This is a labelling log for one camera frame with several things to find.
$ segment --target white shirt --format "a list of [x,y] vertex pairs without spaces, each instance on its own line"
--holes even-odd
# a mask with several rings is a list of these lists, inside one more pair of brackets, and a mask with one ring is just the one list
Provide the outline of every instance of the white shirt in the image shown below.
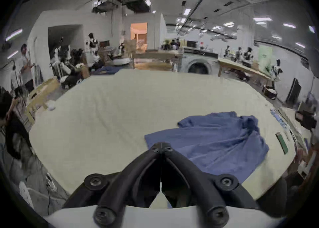
[[[25,66],[26,64],[31,66],[30,57],[28,57],[27,54],[26,54],[26,56],[21,55],[21,58],[19,58],[17,60],[17,63],[18,63],[18,68],[20,71],[21,71],[22,67]],[[27,67],[24,71],[21,71],[21,79],[22,79],[23,84],[26,84],[27,82],[32,80],[32,73],[31,73],[30,68]]]

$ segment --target bolt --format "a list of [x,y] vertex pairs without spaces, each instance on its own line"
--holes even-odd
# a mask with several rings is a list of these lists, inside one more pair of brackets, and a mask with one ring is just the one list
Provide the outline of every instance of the bolt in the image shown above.
[[221,182],[222,182],[222,184],[225,185],[225,186],[231,186],[232,183],[233,183],[232,180],[229,179],[229,178],[223,178],[223,179],[221,180]]
[[99,186],[102,183],[102,180],[100,178],[92,178],[90,181],[90,184],[92,186]]

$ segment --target blue cloth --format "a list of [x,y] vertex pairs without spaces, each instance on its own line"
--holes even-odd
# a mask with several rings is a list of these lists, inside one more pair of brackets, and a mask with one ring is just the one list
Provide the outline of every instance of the blue cloth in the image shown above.
[[242,183],[269,150],[257,125],[254,116],[235,112],[189,116],[178,122],[179,128],[145,135],[145,140],[149,148],[168,142],[201,171],[232,174]]
[[96,71],[92,72],[91,74],[115,74],[117,73],[121,68],[120,67],[113,67],[113,66],[103,66]]

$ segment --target wooden table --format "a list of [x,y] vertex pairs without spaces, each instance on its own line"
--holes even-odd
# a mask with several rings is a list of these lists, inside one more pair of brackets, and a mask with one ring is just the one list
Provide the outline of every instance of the wooden table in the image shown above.
[[218,72],[218,76],[221,76],[221,72],[223,70],[223,68],[227,67],[227,68],[233,68],[233,69],[237,69],[237,70],[241,70],[244,71],[248,74],[255,74],[257,76],[260,76],[261,78],[265,79],[268,85],[268,82],[271,81],[271,78],[263,73],[261,73],[260,71],[254,70],[252,68],[246,67],[242,64],[239,64],[237,62],[225,59],[225,58],[218,58],[218,63],[220,65],[219,68],[219,72]]

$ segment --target washing machine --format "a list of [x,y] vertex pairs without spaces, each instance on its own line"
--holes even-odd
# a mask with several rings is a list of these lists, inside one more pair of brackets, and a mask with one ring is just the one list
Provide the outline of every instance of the washing machine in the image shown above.
[[215,74],[218,68],[218,54],[191,47],[183,48],[179,72],[197,74]]

